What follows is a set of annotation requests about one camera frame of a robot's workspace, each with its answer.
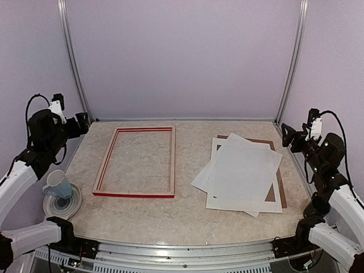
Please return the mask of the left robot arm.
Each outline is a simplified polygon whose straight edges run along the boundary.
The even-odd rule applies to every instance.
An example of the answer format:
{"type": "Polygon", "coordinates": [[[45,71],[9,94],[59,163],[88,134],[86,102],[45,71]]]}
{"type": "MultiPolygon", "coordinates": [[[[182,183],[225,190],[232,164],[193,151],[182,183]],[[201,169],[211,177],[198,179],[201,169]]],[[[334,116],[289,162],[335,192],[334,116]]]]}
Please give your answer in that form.
{"type": "MultiPolygon", "coordinates": [[[[56,163],[56,155],[68,140],[89,130],[87,113],[62,120],[50,109],[37,111],[27,121],[27,147],[14,158],[10,171],[1,180],[1,220],[5,220],[22,195],[56,163]]],[[[48,217],[40,224],[18,230],[1,231],[1,269],[7,270],[14,259],[44,245],[62,247],[73,253],[80,247],[73,225],[60,217],[48,217]]]]}

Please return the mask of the wooden red photo frame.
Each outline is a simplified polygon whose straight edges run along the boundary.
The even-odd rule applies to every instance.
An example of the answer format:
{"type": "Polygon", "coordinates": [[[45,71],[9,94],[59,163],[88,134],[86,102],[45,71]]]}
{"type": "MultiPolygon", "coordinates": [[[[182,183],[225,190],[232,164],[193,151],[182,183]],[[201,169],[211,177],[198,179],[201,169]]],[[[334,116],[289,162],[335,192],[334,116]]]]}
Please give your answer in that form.
{"type": "Polygon", "coordinates": [[[175,148],[176,148],[176,129],[174,126],[157,127],[116,127],[113,131],[107,149],[104,154],[97,178],[95,180],[92,194],[103,197],[123,197],[123,198],[174,198],[175,197],[175,148]],[[170,140],[170,168],[169,168],[169,190],[166,192],[107,192],[102,191],[102,183],[105,178],[107,167],[111,159],[113,148],[120,133],[171,133],[170,140]]]}

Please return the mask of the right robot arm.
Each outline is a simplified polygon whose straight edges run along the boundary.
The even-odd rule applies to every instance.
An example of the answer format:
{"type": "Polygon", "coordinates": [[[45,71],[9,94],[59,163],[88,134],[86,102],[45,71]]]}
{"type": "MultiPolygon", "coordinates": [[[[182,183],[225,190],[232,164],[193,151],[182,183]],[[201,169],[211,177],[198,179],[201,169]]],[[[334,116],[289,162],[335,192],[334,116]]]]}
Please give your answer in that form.
{"type": "Polygon", "coordinates": [[[307,251],[317,246],[341,264],[347,272],[363,272],[363,202],[347,178],[338,171],[345,156],[343,139],[334,133],[322,144],[309,138],[307,130],[296,131],[282,124],[282,145],[301,152],[313,171],[316,191],[293,237],[275,242],[276,257],[307,251]],[[331,228],[324,217],[334,209],[346,221],[358,242],[354,243],[331,228]]]}

